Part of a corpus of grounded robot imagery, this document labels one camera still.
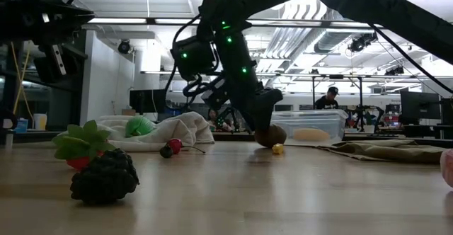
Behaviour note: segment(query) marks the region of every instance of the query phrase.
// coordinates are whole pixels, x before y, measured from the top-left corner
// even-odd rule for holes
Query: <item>tan fabric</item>
[[[332,147],[318,147],[361,161],[397,161],[417,164],[439,164],[439,147],[419,146],[409,139],[363,140],[341,142]]]

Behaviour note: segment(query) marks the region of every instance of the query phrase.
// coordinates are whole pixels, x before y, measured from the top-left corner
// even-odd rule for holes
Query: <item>toy cherry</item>
[[[180,139],[170,139],[167,144],[165,144],[164,147],[162,147],[160,154],[162,157],[165,159],[171,158],[174,154],[179,154],[181,152],[181,149],[184,148],[183,142]],[[198,149],[196,147],[190,147],[194,148],[198,151],[201,151],[203,154],[206,154],[205,151]]]
[[[183,148],[183,143],[180,139],[170,139],[167,142],[167,146],[173,150],[173,154],[179,154]]]

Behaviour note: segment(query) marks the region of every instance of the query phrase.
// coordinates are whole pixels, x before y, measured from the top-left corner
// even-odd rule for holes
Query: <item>bread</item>
[[[276,144],[285,143],[286,132],[278,125],[271,125],[267,131],[255,131],[255,141],[271,149]]]
[[[318,129],[296,129],[294,130],[293,137],[295,140],[311,142],[322,142],[331,138],[327,132]]]

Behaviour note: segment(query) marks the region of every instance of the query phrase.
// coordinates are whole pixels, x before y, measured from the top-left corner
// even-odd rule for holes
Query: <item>red cherry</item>
[[[180,139],[170,139],[167,142],[167,145],[173,150],[174,154],[179,154],[179,152],[183,148],[183,143]]]

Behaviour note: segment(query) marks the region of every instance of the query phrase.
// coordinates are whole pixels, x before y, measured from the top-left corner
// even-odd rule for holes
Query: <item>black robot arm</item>
[[[266,130],[270,124],[273,106],[282,100],[276,89],[264,88],[258,82],[254,66],[248,55],[241,31],[251,27],[246,19],[253,14],[289,0],[204,0],[200,10],[201,21],[197,36],[173,46],[172,54],[181,76],[191,81],[194,75],[209,68],[214,58],[222,62],[219,77],[222,85],[204,94],[209,106],[220,106],[228,99],[242,113],[252,130]],[[453,25],[406,0],[321,0],[327,7],[337,10],[354,21],[375,23],[394,31],[415,45],[453,63]],[[217,47],[215,55],[205,52],[206,43]]]

